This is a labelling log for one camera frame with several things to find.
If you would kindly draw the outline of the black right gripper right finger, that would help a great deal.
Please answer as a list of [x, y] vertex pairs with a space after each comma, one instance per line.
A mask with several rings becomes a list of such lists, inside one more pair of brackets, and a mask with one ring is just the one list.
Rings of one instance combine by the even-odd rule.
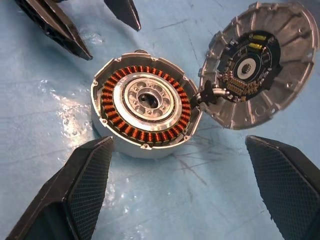
[[284, 240], [320, 240], [320, 169], [298, 148], [248, 135], [260, 196]]

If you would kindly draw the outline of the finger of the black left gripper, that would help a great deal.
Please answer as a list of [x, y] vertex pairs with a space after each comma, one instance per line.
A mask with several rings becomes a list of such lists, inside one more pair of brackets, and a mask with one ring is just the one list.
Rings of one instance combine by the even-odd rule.
[[43, 33], [71, 54], [93, 59], [76, 26], [58, 6], [63, 0], [14, 0]]
[[135, 31], [141, 30], [138, 11], [133, 0], [103, 0], [115, 17]]

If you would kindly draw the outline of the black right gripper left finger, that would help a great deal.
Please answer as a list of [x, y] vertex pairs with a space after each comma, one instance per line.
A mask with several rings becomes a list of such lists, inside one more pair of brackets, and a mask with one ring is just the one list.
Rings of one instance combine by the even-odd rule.
[[112, 136], [77, 147], [41, 187], [5, 240], [91, 240], [113, 150]]

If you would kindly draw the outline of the small white round object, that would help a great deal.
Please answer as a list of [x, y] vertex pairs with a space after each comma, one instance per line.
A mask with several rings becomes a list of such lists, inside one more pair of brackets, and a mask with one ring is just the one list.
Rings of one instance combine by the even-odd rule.
[[302, 91], [318, 48], [319, 29], [304, 5], [255, 2], [211, 39], [198, 105], [227, 129], [262, 125]]

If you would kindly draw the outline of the silver round motor housing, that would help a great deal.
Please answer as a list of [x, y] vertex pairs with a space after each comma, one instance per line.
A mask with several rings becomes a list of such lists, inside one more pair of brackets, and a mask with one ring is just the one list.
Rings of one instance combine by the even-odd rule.
[[[117, 112], [113, 93], [123, 77], [149, 73], [170, 83], [178, 92], [182, 113], [178, 122], [161, 131], [146, 131], [128, 124]], [[172, 62], [136, 50], [107, 62], [94, 76], [91, 84], [91, 119], [97, 132], [115, 138], [115, 150], [133, 158], [161, 159], [182, 145], [196, 132], [202, 112], [197, 102], [198, 90], [185, 72]]]

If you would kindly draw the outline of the silver spoked rotor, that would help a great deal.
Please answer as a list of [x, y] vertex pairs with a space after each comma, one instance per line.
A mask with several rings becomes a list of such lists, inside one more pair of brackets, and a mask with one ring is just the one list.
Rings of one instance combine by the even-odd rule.
[[150, 132], [169, 129], [182, 113], [177, 90], [152, 73], [130, 73], [121, 78], [114, 87], [113, 102], [129, 125]]

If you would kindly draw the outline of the blue table cover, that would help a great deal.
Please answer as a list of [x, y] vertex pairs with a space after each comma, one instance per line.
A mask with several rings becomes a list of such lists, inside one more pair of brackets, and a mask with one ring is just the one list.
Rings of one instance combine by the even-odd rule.
[[[103, 0], [64, 1], [93, 55], [86, 61], [45, 36], [13, 0], [0, 0], [0, 240], [73, 150], [98, 137], [90, 87], [110, 59], [143, 49], [198, 83], [216, 32], [255, 2], [287, 1], [134, 0], [140, 31]], [[303, 91], [263, 125], [230, 130], [204, 114], [166, 158], [115, 152], [92, 240], [283, 240], [260, 197], [247, 135], [295, 146], [320, 168], [320, 51]]]

